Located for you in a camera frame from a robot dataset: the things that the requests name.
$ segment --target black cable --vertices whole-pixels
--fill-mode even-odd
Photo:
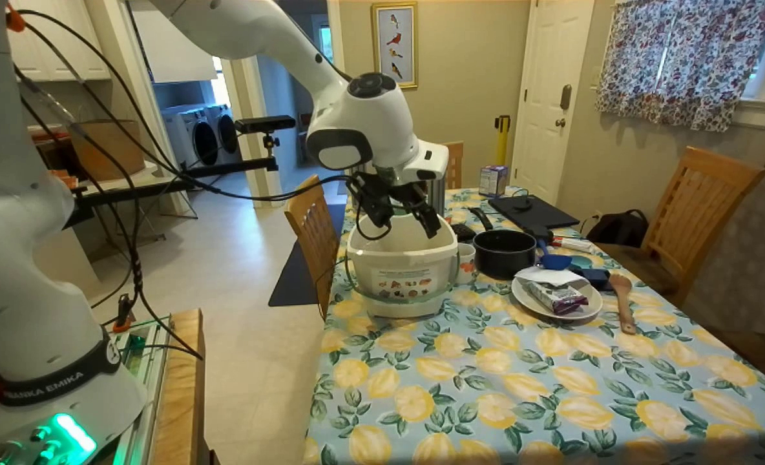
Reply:
[[[366,235],[361,231],[361,222],[358,222],[358,209],[354,209],[354,224],[356,224],[356,232],[364,239],[364,241],[383,241],[387,232],[389,232],[389,222],[384,222],[383,232],[379,235]]]
[[[106,158],[112,158],[96,140],[91,140],[88,135],[86,135],[86,140],[96,147],[96,149],[100,149]],[[121,169],[121,162],[118,160],[114,160],[115,162],[115,169],[123,174],[123,178],[130,182],[130,187],[131,187],[131,178],[130,178],[130,174]],[[112,213],[114,213],[114,217],[115,217],[115,222],[118,222],[118,231],[121,231],[121,235],[123,235],[123,244],[126,244],[126,254],[130,254],[130,266],[131,266],[131,277],[133,277],[133,298],[140,298],[143,303],[144,303],[144,307],[148,307],[148,312],[153,316],[153,320],[162,328],[162,330],[167,330],[170,333],[170,338],[175,338],[181,347],[186,347],[186,351],[188,354],[193,354],[197,359],[202,359],[202,354],[198,351],[193,351],[183,338],[179,338],[161,317],[158,317],[158,312],[150,307],[150,303],[148,303],[148,298],[144,298],[144,290],[143,290],[143,264],[140,264],[140,254],[136,254],[136,249],[133,249],[133,241],[131,241],[131,235],[126,232],[126,228],[121,224],[121,217],[118,217],[118,213],[114,209],[114,205],[106,205]]]
[[[40,87],[37,86],[37,82],[31,82],[18,67],[15,67],[15,76],[25,82],[25,87],[31,87],[31,90],[37,90],[39,96],[44,96],[46,98],[46,93],[40,93]],[[106,147],[100,147],[92,137],[88,137],[86,131],[79,131],[102,158],[108,158],[114,166],[115,166],[115,171],[123,177],[123,182],[126,182],[126,187],[131,187],[133,189],[133,183],[131,183],[131,178],[130,178],[130,174],[123,171],[123,166],[106,149]],[[126,232],[126,228],[123,228],[123,219],[121,219],[121,214],[115,213],[115,206],[114,205],[106,205],[108,206],[108,213],[112,213],[112,217],[115,219],[115,228],[118,228],[118,232],[121,232],[121,239],[123,239],[123,244],[126,244],[126,259],[130,259],[130,268],[126,268],[126,275],[123,275],[123,279],[121,279],[121,285],[112,293],[112,294],[106,294],[102,301],[99,301],[96,304],[91,304],[91,307],[99,307],[100,303],[106,303],[108,298],[114,298],[123,285],[126,285],[126,279],[130,277],[133,277],[133,290],[140,288],[140,281],[143,281],[143,264],[140,264],[140,254],[136,254],[136,232],[133,235],[130,235]],[[140,200],[133,196],[133,222],[140,222]]]
[[[197,357],[197,359],[205,363],[205,357],[202,357],[197,350],[190,350],[190,343],[186,343],[183,338],[179,338],[179,333],[175,333],[167,323],[161,320],[161,316],[158,316],[158,312],[153,310],[153,304],[148,303],[148,294],[143,293],[140,298],[143,298],[144,310],[153,316],[153,320],[154,320],[162,330],[167,330],[167,337],[175,338],[175,341],[179,341],[190,357]]]
[[[37,115],[37,109],[31,109],[31,103],[21,96],[21,106],[25,109],[25,115],[44,129],[44,135],[53,143],[61,146],[61,140],[46,127],[46,122]]]
[[[39,10],[18,10],[21,16],[39,16],[39,18],[44,18],[44,20],[52,20],[53,27],[59,27],[59,29],[64,29],[66,33],[73,33],[78,41],[82,41],[108,71],[112,71],[112,76],[118,80],[118,86],[121,86],[121,90],[126,93],[126,98],[130,98],[130,103],[131,103],[131,109],[133,109],[133,115],[136,115],[136,118],[140,118],[140,125],[144,127],[144,131],[148,131],[148,137],[153,140],[153,146],[154,146],[154,149],[161,153],[161,158],[166,160],[166,162],[161,162],[161,158],[158,156],[153,156],[136,137],[131,137],[121,125],[118,125],[118,129],[153,160],[153,162],[158,162],[162,171],[167,171],[170,177],[175,177],[179,182],[186,182],[186,183],[190,183],[190,187],[197,187],[197,189],[205,189],[205,192],[212,192],[212,193],[216,193],[216,196],[229,196],[229,200],[249,200],[249,202],[286,202],[286,200],[291,200],[291,196],[296,196],[296,193],[301,193],[301,192],[307,192],[307,189],[312,189],[312,187],[307,187],[307,189],[296,189],[296,192],[286,192],[286,193],[270,193],[270,196],[242,196],[242,193],[233,193],[233,192],[225,192],[225,189],[216,189],[216,187],[212,187],[212,183],[205,183],[205,182],[198,182],[198,178],[193,178],[193,177],[188,177],[188,174],[183,174],[183,171],[179,171],[179,169],[172,169],[172,162],[167,160],[167,156],[166,156],[166,149],[161,147],[161,143],[154,140],[154,135],[153,135],[153,129],[150,129],[150,125],[148,125],[148,118],[143,117],[143,109],[136,106],[136,98],[131,96],[131,90],[130,90],[130,86],[123,82],[123,77],[115,72],[115,67],[86,40],[86,37],[79,37],[74,29],[70,29],[66,23],[61,23],[61,20],[56,20],[53,16],[46,16],[46,14],[39,14]],[[330,177],[330,178],[323,178],[320,183],[330,183],[330,182],[347,182],[343,177]]]
[[[102,111],[102,115],[108,115],[112,118],[114,118],[114,125],[130,137],[130,131],[115,122],[115,117],[102,106],[102,102],[92,93],[92,87],[91,86],[86,86],[82,82],[82,77],[79,77],[79,72],[73,67],[73,62],[39,31],[39,29],[33,29],[31,23],[25,23],[25,29],[31,31],[31,33],[37,33],[61,62],[64,62],[64,67],[74,76],[74,80],[82,86],[82,90],[99,103],[99,109]],[[108,149],[102,149],[99,143],[92,143],[88,135],[86,135],[86,140],[100,153],[100,156],[106,156],[108,160],[112,160],[112,166],[114,169],[118,169],[118,174],[123,177],[123,182],[126,182],[126,187],[130,187],[130,192],[136,192],[133,189],[133,182],[131,182],[131,177],[123,171],[123,166],[114,158],[114,156],[108,156]],[[121,222],[121,217],[115,214],[115,209],[112,206],[112,213],[114,213],[114,217],[115,217],[115,224],[118,224],[118,231],[121,231],[121,235],[123,235],[123,244],[126,244],[126,257],[130,257],[130,271],[131,271],[131,303],[130,303],[130,307],[136,303],[136,298],[143,294],[143,288],[144,288],[144,277],[143,277],[143,261],[140,261],[140,250],[136,250],[136,239],[140,239],[140,222],[143,222],[143,206],[140,206],[140,196],[131,196],[131,217],[133,217],[133,224],[131,224],[131,232],[126,232],[126,228],[123,228],[123,222]]]
[[[100,301],[96,301],[91,307],[96,310],[96,307],[100,307],[106,301],[115,298],[115,294],[123,290],[123,285],[130,281],[130,275],[131,275],[131,268],[126,268],[123,277],[121,277],[121,281],[118,281],[112,293],[106,293]]]
[[[153,76],[153,64],[150,64],[150,56],[148,56],[148,49],[144,49],[144,41],[143,41],[143,33],[140,33],[140,23],[133,20],[133,9],[131,9],[131,0],[123,0],[123,9],[126,9],[126,18],[130,18],[130,27],[131,27],[131,33],[133,33],[133,41],[140,44],[140,56],[144,62],[144,71],[148,71],[148,80],[154,82],[154,76]]]
[[[28,87],[28,90],[33,90],[37,96],[40,96],[40,98],[46,98],[52,106],[59,106],[48,93],[44,93],[31,77],[25,77],[24,72],[21,72],[21,67],[12,67],[15,71],[15,76],[18,76],[18,80]],[[74,118],[70,118],[66,122],[70,125],[70,129],[78,135],[78,137],[82,137],[86,143],[91,143],[121,177],[123,177],[123,182],[126,182],[126,187],[133,192],[133,182],[130,178],[130,174],[123,171],[123,166],[106,149],[106,147],[100,147],[91,135],[86,135],[79,127],[78,127],[78,122]],[[91,178],[91,183],[96,187],[96,192],[99,193],[106,193],[102,192],[102,187],[88,174],[88,178]],[[123,222],[121,222],[121,217],[118,217],[118,213],[115,213],[115,206],[114,205],[106,205],[108,209],[112,209],[112,214],[114,214],[114,219],[115,219],[115,224],[118,224],[118,231],[121,231],[121,235],[123,235],[123,241],[130,241],[131,235],[126,232],[126,228],[123,228]]]
[[[99,93],[91,87],[91,82],[86,82],[79,76],[78,76],[78,71],[73,67],[73,62],[66,62],[66,56],[61,56],[61,51],[39,31],[39,29],[33,29],[31,23],[25,23],[25,29],[31,31],[31,33],[37,33],[61,62],[64,62],[64,67],[73,72],[73,77],[74,77],[74,82],[91,96],[91,102],[115,125],[115,129],[126,137],[126,140],[131,140],[136,147],[143,147],[143,143],[140,140],[133,140],[131,135],[130,135],[130,129],[106,109],[106,103],[99,98]],[[154,153],[144,153],[148,158],[153,158],[158,166],[162,162],[162,160],[167,160],[167,158],[158,158]]]

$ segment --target bag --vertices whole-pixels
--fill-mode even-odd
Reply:
[[[645,235],[648,219],[640,209],[626,209],[617,214],[601,214],[590,231],[592,244],[621,244],[637,249]]]

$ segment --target wooden chair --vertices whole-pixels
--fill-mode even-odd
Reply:
[[[307,192],[285,205],[285,217],[296,232],[304,266],[316,288],[316,301],[320,304],[320,317],[325,317],[338,239],[327,214],[323,187],[318,187],[318,177],[304,178],[300,189]]]
[[[723,222],[759,177],[763,169],[688,147],[640,249],[600,249],[679,304]]]
[[[445,169],[445,187],[459,189],[463,187],[463,143],[451,143],[449,147],[449,166]]]

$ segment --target spoon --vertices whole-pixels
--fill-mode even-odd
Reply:
[[[610,288],[615,290],[617,298],[617,320],[621,320],[621,330],[627,337],[637,333],[637,325],[634,320],[634,310],[630,310],[630,279],[621,277],[621,275],[610,275]]]

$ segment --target chair back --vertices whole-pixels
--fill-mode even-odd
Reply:
[[[445,187],[459,189],[463,187],[463,143],[451,143],[449,147],[449,166],[445,169]]]
[[[318,177],[309,177],[300,183],[300,189],[307,192],[291,196],[285,205],[285,217],[296,232],[309,281],[316,285],[320,316],[325,317],[338,239],[327,214],[323,187],[318,187],[318,182]]]
[[[676,279],[679,303],[699,268],[723,222],[745,193],[759,182],[763,169],[745,166],[699,147],[688,147],[643,239],[668,275]]]

